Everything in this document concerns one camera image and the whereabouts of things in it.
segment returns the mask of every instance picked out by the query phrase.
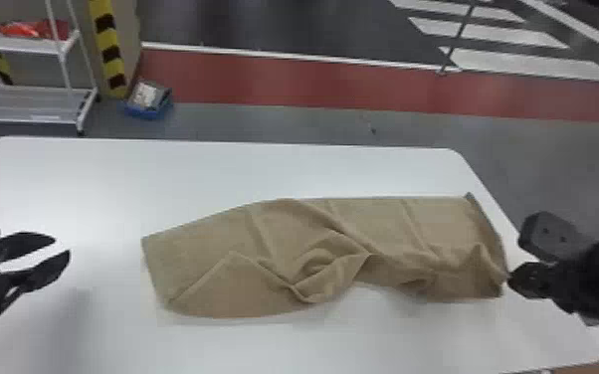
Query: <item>black floor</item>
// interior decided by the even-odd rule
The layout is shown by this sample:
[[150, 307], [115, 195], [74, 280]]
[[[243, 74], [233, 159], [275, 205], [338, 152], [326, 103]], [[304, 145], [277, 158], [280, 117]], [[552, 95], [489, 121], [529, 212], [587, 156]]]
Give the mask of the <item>black floor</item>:
[[[559, 8], [599, 29], [599, 9], [569, 1]], [[520, 1], [479, 5], [506, 9], [526, 22], [473, 17], [473, 24], [543, 32], [570, 48], [476, 39], [460, 47], [599, 65], [599, 43]], [[149, 42], [431, 65], [446, 61], [439, 47], [452, 38], [425, 35], [408, 17], [462, 21], [460, 15], [396, 8], [389, 0], [140, 0], [138, 14], [142, 40]]]
[[387, 0], [145, 0], [142, 40], [441, 64], [441, 51]]

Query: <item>white floor marking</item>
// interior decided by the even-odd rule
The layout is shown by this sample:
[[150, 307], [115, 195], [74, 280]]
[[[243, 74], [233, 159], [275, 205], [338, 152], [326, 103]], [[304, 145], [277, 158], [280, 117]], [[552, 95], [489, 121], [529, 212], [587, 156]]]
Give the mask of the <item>white floor marking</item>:
[[[448, 47], [441, 50], [447, 53]], [[456, 49], [451, 60], [466, 70], [599, 81], [599, 65], [591, 61], [467, 49]]]
[[[397, 5], [399, 8], [424, 10], [428, 12], [449, 13], [464, 16], [467, 14], [469, 5], [454, 4], [443, 1], [433, 0], [405, 0], [403, 5]], [[516, 16], [513, 12], [505, 9], [478, 6], [474, 9], [474, 17], [490, 18], [495, 20], [505, 20], [514, 22], [524, 22], [524, 19]]]
[[552, 6], [545, 4], [538, 0], [519, 0], [522, 3], [528, 5], [531, 8], [545, 14], [546, 16], [553, 18], [555, 21], [563, 23], [564, 25], [572, 28], [576, 32], [583, 34], [584, 36], [592, 39], [599, 44], [599, 30], [589, 26], [577, 19], [569, 16], [568, 14], [560, 11], [559, 9], [553, 8]]
[[[426, 18], [409, 17], [416, 27], [425, 34], [452, 37], [460, 28], [459, 22], [437, 21]], [[493, 42], [525, 44], [554, 48], [569, 48], [564, 43], [538, 31], [509, 29], [483, 25], [467, 25], [463, 33], [466, 39], [481, 39]]]
[[[141, 47], [145, 50], [197, 52], [197, 53], [214, 54], [214, 55], [262, 57], [262, 58], [270, 58], [270, 59], [312, 61], [312, 62], [317, 62], [317, 63], [342, 63], [342, 64], [365, 65], [365, 66], [371, 66], [371, 67], [385, 67], [385, 68], [417, 69], [417, 70], [431, 70], [431, 71], [437, 71], [441, 68], [440, 65], [433, 65], [433, 64], [395, 63], [395, 62], [380, 61], [380, 60], [350, 59], [350, 58], [343, 58], [343, 57], [316, 56], [316, 55], [300, 55], [300, 54], [290, 54], [290, 53], [283, 53], [283, 52], [236, 50], [233, 48], [188, 46], [188, 45], [181, 45], [181, 44], [169, 44], [169, 43], [157, 43], [157, 42], [141, 42]], [[459, 72], [460, 68], [447, 67], [447, 70], [449, 72]]]

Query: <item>floor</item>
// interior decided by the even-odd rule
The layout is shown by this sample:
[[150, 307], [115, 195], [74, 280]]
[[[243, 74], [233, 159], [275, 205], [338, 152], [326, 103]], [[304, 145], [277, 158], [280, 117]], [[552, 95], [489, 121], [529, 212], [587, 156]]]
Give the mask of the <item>floor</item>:
[[[179, 103], [164, 120], [96, 105], [90, 137], [427, 146], [462, 153], [512, 222], [554, 212], [599, 238], [599, 123], [355, 109]], [[60, 126], [0, 126], [2, 134], [74, 136]]]
[[[450, 59], [471, 0], [162, 0], [141, 1], [138, 14], [142, 39], [155, 45], [431, 66], [448, 61], [468, 71], [599, 82], [599, 31], [570, 16], [569, 7], [475, 2]], [[571, 13], [589, 14], [578, 8]]]

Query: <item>blue container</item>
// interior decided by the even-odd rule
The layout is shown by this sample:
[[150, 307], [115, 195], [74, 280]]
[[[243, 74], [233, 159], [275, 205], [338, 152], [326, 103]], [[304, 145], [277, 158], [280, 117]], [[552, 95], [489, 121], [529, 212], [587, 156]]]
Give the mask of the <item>blue container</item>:
[[172, 106], [172, 95], [168, 94], [160, 104], [158, 110], [142, 109], [137, 105], [130, 105], [129, 102], [122, 103], [123, 112], [127, 115], [135, 116], [142, 119], [154, 120], [162, 118], [167, 110]]

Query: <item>beige towel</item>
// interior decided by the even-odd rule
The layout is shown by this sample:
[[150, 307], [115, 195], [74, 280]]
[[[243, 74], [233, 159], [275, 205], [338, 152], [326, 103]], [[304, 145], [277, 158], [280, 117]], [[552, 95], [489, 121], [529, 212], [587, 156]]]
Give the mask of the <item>beige towel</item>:
[[499, 296], [499, 236], [471, 197], [276, 200], [142, 239], [172, 310], [253, 317], [330, 300], [354, 281], [430, 299]]

